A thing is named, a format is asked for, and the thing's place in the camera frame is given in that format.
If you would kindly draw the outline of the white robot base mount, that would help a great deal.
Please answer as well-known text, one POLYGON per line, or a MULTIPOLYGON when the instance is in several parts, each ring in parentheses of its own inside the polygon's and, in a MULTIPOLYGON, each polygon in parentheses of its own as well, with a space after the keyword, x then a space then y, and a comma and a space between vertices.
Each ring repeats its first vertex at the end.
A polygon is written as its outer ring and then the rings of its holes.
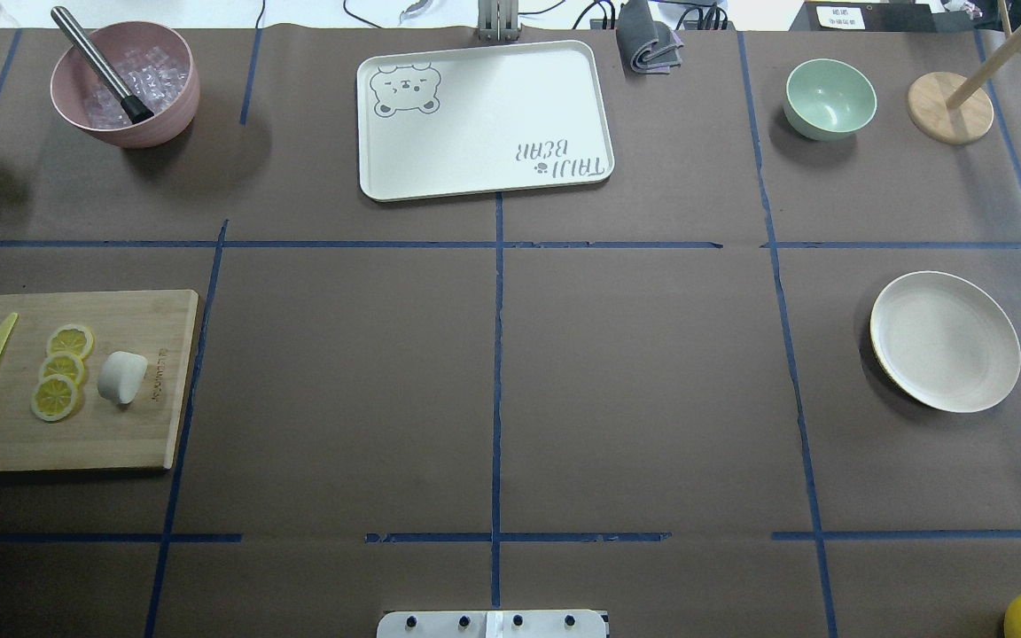
POLYGON ((589 609, 397 611, 377 637, 607 637, 607 614, 589 609))

